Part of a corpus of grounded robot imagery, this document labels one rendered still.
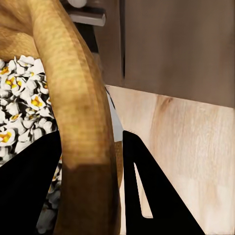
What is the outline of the popcorn bag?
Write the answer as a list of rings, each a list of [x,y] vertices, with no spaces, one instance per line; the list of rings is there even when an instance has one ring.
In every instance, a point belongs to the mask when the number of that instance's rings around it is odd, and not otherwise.
[[[61,138],[60,204],[33,235],[120,235],[123,127],[89,47],[59,0],[0,0],[0,59],[40,59]],[[48,202],[48,199],[45,199]]]

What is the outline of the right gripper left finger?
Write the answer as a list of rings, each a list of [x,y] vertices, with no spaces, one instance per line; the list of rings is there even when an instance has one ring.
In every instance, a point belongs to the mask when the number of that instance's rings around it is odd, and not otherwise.
[[[57,130],[0,166],[0,235],[33,235],[61,153]]]

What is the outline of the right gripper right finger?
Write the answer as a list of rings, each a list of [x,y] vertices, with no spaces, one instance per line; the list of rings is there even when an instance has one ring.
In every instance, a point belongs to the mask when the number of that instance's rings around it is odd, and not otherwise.
[[[126,235],[206,235],[138,135],[123,131]],[[153,218],[141,212],[134,164]]]

